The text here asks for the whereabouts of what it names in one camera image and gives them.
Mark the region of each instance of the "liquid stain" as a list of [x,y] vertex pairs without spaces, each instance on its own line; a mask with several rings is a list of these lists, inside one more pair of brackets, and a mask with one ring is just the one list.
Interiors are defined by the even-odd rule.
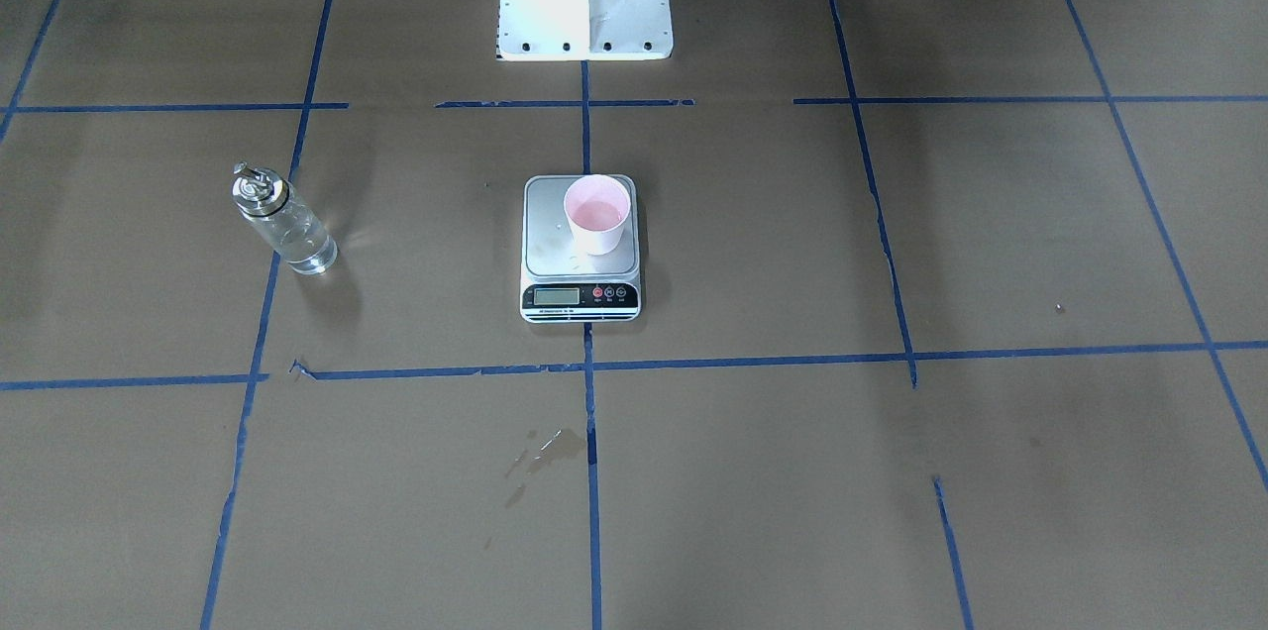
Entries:
[[506,499],[506,505],[503,505],[503,507],[502,507],[502,508],[511,508],[512,506],[515,506],[515,505],[520,503],[520,499],[522,499],[522,498],[524,498],[524,492],[526,492],[526,491],[527,491],[527,488],[529,488],[529,485],[527,485],[527,484],[520,484],[520,485],[519,485],[519,487],[517,487],[517,488],[515,489],[515,493],[514,493],[514,494],[511,494],[511,498]]
[[558,459],[572,459],[583,449],[586,449],[586,440],[582,440],[572,430],[559,430],[538,450],[538,455],[529,464],[529,473],[535,474]]
[[520,453],[520,455],[515,458],[515,461],[511,463],[511,468],[506,470],[506,474],[502,474],[502,479],[510,479],[511,473],[515,472],[515,468],[519,466],[520,464],[524,464],[524,460],[527,458],[529,458],[529,450],[524,450],[522,453]]

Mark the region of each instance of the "clear liquid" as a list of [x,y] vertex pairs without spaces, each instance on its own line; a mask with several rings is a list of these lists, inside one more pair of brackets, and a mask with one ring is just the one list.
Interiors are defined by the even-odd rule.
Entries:
[[295,193],[290,193],[290,200],[276,213],[260,218],[249,215],[247,219],[298,274],[322,274],[339,256],[335,238]]
[[335,259],[339,256],[339,245],[335,243],[335,238],[326,236],[326,245],[317,250],[317,254],[308,256],[303,261],[287,261],[292,269],[298,274],[304,276],[316,276],[317,274],[325,274],[326,269],[330,269],[331,264],[335,264]]

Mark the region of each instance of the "scale display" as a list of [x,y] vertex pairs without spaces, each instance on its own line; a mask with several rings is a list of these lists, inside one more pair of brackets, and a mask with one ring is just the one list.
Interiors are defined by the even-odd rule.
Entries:
[[630,215],[615,250],[590,256],[573,246],[563,195],[579,175],[543,175],[524,186],[520,314],[529,323],[633,319],[643,309],[634,183],[612,175],[630,193]]

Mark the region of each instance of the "scale platform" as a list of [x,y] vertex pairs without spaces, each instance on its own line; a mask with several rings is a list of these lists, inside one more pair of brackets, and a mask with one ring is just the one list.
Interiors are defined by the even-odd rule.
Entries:
[[630,193],[620,242],[602,256],[577,251],[563,213],[563,195],[581,175],[540,175],[524,186],[520,314],[529,323],[634,319],[643,311],[634,183],[611,175]]

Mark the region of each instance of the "grid line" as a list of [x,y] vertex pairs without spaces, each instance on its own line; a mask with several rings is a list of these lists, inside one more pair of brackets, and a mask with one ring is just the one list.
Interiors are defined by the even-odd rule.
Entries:
[[[311,112],[313,101],[313,91],[317,87],[317,71],[321,67],[322,47],[326,43],[326,24],[330,22],[331,4],[333,0],[326,0],[322,5],[321,22],[317,25],[317,39],[313,43],[313,57],[312,66],[308,70],[308,85],[304,91],[304,108],[301,110],[299,125],[295,133],[295,147],[294,152],[290,155],[290,170],[289,179],[294,179],[295,170],[299,169],[299,160],[303,155],[304,147],[304,134],[308,129],[308,114]],[[216,537],[216,553],[212,556],[212,568],[207,579],[207,596],[203,600],[203,614],[199,622],[199,630],[210,630],[212,617],[216,612],[216,597],[219,589],[221,572],[224,567],[224,553],[228,545],[230,527],[233,521],[233,503],[237,499],[238,482],[242,477],[242,464],[246,455],[246,441],[247,441],[247,420],[251,417],[251,411],[255,404],[255,392],[256,380],[255,378],[260,373],[260,364],[264,359],[264,346],[269,336],[269,316],[273,311],[273,297],[278,286],[278,269],[281,264],[281,256],[274,251],[273,259],[269,265],[269,281],[264,288],[264,300],[260,305],[260,327],[256,333],[255,350],[251,355],[251,376],[252,380],[247,383],[246,392],[242,397],[242,413],[238,418],[238,432],[237,444],[233,450],[233,478],[230,484],[230,492],[224,497],[224,506],[221,511],[221,524],[219,531]]]
[[604,627],[604,581],[600,564],[598,524],[598,437],[595,431],[595,335],[590,323],[582,326],[586,354],[586,478],[590,497],[590,626]]
[[955,577],[955,592],[960,598],[960,617],[964,630],[973,630],[973,608],[969,605],[969,589],[964,582],[964,567],[960,565],[960,548],[955,543],[955,529],[951,527],[951,513],[947,513],[946,494],[942,491],[942,478],[933,477],[933,493],[938,498],[938,516],[942,518],[942,536],[947,543],[947,555],[951,559],[951,574]]
[[792,105],[990,105],[1046,101],[1268,101],[1268,94],[1142,94],[1142,96],[847,96],[792,98]]
[[832,11],[832,25],[837,30],[837,51],[841,52],[841,67],[846,75],[846,89],[850,91],[850,105],[855,117],[855,132],[858,134],[858,148],[864,160],[864,170],[867,175],[867,189],[876,204],[876,229],[880,235],[880,246],[885,252],[885,261],[889,265],[890,286],[894,295],[894,313],[898,316],[898,328],[903,336],[903,351],[907,355],[908,373],[912,378],[912,388],[919,385],[919,371],[915,366],[914,350],[912,349],[912,332],[907,327],[907,311],[903,309],[903,290],[898,283],[898,269],[894,267],[894,251],[889,246],[889,233],[885,229],[885,210],[880,202],[880,189],[876,188],[876,171],[872,169],[871,151],[867,146],[867,132],[864,128],[864,114],[858,106],[858,93],[855,89],[855,71],[850,66],[850,51],[846,47],[846,30],[841,24],[841,10],[837,0],[828,0]]
[[0,392],[19,390],[90,390],[103,388],[153,388],[180,385],[228,385],[268,380],[268,374],[171,374],[155,378],[72,378],[65,380],[0,382]]
[[1092,71],[1094,71],[1097,81],[1101,84],[1101,93],[1104,94],[1104,103],[1110,106],[1111,115],[1113,115],[1115,125],[1118,128],[1118,137],[1122,138],[1122,146],[1127,151],[1127,160],[1131,161],[1131,169],[1136,174],[1136,180],[1140,184],[1140,191],[1145,195],[1145,202],[1154,218],[1154,224],[1158,228],[1159,236],[1163,238],[1163,245],[1167,247],[1167,255],[1170,257],[1172,267],[1175,270],[1175,276],[1179,279],[1181,286],[1184,290],[1184,297],[1188,300],[1189,309],[1192,311],[1193,319],[1202,335],[1202,342],[1205,342],[1207,354],[1211,356],[1211,364],[1213,364],[1215,371],[1220,378],[1220,385],[1224,387],[1224,394],[1229,401],[1229,407],[1232,408],[1232,416],[1236,418],[1238,427],[1240,427],[1241,436],[1250,453],[1250,459],[1254,461],[1255,469],[1259,473],[1259,482],[1264,491],[1268,492],[1268,468],[1264,466],[1263,455],[1259,454],[1259,445],[1255,442],[1254,432],[1250,430],[1250,423],[1246,422],[1246,416],[1241,411],[1241,403],[1238,401],[1236,392],[1232,389],[1232,383],[1229,382],[1229,375],[1224,370],[1224,363],[1220,360],[1220,352],[1215,347],[1215,341],[1212,340],[1211,331],[1206,325],[1206,318],[1198,305],[1197,297],[1193,294],[1193,288],[1189,285],[1189,279],[1184,273],[1184,265],[1181,264],[1181,256],[1172,242],[1170,233],[1168,233],[1163,213],[1158,207],[1154,193],[1149,188],[1149,180],[1145,177],[1145,169],[1140,165],[1140,157],[1136,156],[1136,147],[1132,146],[1131,137],[1127,134],[1127,125],[1123,124],[1122,114],[1120,114],[1118,105],[1115,103],[1110,84],[1106,81],[1106,76],[1101,70],[1101,61],[1098,61],[1097,53],[1094,48],[1092,48],[1092,39],[1088,38],[1088,30],[1083,27],[1079,11],[1074,8],[1074,0],[1065,0],[1065,6],[1069,8],[1070,18],[1074,20],[1074,27],[1079,30],[1079,38],[1083,39],[1083,48],[1088,53],[1088,61],[1090,61]]
[[694,98],[683,99],[446,99],[436,103],[436,110],[453,108],[496,108],[496,106],[694,106]]
[[65,114],[65,112],[254,112],[254,110],[347,110],[345,101],[204,101],[155,103],[155,105],[32,105],[15,106],[18,115]]
[[53,16],[57,15],[57,8],[62,0],[53,0],[48,4],[48,11],[44,11],[44,22],[39,25],[39,30],[36,34],[36,43],[30,44],[30,52],[27,53],[25,66],[22,67],[22,75],[18,79],[16,87],[13,89],[13,98],[9,98],[9,108],[4,112],[4,119],[0,120],[0,143],[4,142],[5,134],[9,133],[9,124],[13,123],[13,115],[16,114],[18,106],[22,105],[22,93],[27,89],[27,80],[30,79],[32,67],[36,66],[36,57],[39,57],[39,48],[44,44],[44,35],[48,34],[48,27],[53,24]]
[[[1268,350],[1268,341],[1215,342],[1219,350]],[[1160,355],[1182,351],[1207,351],[1205,342],[1145,342],[1122,346],[1074,346],[1050,349],[985,349],[955,351],[915,351],[917,360],[1026,360],[1040,357],[1094,357],[1118,355]],[[595,373],[623,373],[634,369],[721,369],[721,368],[789,368],[813,365],[861,365],[875,363],[904,363],[905,351],[879,351],[877,354],[767,356],[767,357],[701,357],[661,360],[595,360]],[[547,365],[491,365],[464,368],[404,368],[404,369],[331,369],[316,371],[295,360],[292,369],[317,382],[380,380],[397,378],[453,378],[470,374],[558,374],[579,373],[586,363],[554,363]]]

